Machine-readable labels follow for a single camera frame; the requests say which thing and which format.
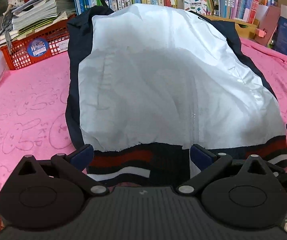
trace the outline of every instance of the silver screw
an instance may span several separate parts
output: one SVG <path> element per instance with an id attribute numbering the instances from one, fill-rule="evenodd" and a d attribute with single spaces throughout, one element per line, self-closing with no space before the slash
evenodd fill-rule
<path id="1" fill-rule="evenodd" d="M 193 187 L 189 186 L 189 185 L 183 185 L 183 186 L 180 186 L 178 188 L 178 190 L 181 193 L 190 194 L 190 193 L 194 192 L 195 189 Z"/>
<path id="2" fill-rule="evenodd" d="M 94 194 L 102 194 L 106 192 L 107 188 L 105 186 L 97 185 L 93 186 L 90 190 Z"/>

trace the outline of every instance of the pink tablecloth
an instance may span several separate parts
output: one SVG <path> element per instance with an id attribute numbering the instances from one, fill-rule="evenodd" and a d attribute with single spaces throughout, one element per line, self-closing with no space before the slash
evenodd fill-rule
<path id="1" fill-rule="evenodd" d="M 271 84 L 287 122 L 287 56 L 242 39 Z M 22 156 L 49 159 L 74 151 L 64 112 L 69 87 L 67 53 L 8 72 L 0 84 L 0 189 Z"/>
<path id="2" fill-rule="evenodd" d="M 69 91 L 69 57 L 62 53 L 9 71 L 0 83 L 0 189 L 26 154 L 49 159 L 75 149 L 65 110 Z"/>
<path id="3" fill-rule="evenodd" d="M 282 119 L 286 124 L 287 56 L 246 39 L 241 39 L 241 41 L 242 52 L 252 59 L 274 90 L 279 102 Z"/>

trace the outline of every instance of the blue round sticker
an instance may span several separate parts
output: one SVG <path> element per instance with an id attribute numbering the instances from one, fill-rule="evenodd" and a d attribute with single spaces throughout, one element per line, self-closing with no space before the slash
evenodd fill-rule
<path id="1" fill-rule="evenodd" d="M 44 55 L 49 49 L 48 42 L 43 38 L 36 38 L 33 40 L 28 48 L 28 54 L 32 57 L 40 57 Z"/>

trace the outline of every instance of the wooden shelf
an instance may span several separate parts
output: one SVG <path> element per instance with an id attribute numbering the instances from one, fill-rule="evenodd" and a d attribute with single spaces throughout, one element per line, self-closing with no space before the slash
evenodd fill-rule
<path id="1" fill-rule="evenodd" d="M 243 21 L 239 21 L 239 20 L 232 20 L 232 19 L 222 18 L 222 17 L 218 17 L 218 16 L 214 16 L 214 15 L 206 15 L 206 17 L 208 19 L 210 19 L 210 20 L 234 22 L 234 23 L 237 23 L 237 24 L 240 24 L 240 25 L 245 25 L 245 26 L 249 26 L 249 27 L 253 27 L 253 28 L 258 28 L 258 25 L 247 23 L 247 22 L 243 22 Z"/>

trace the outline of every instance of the small white box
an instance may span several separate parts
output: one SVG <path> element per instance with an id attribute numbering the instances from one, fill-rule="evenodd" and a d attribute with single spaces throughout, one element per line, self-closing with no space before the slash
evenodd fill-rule
<path id="1" fill-rule="evenodd" d="M 206 15 L 207 0 L 177 0 L 177 8 Z"/>

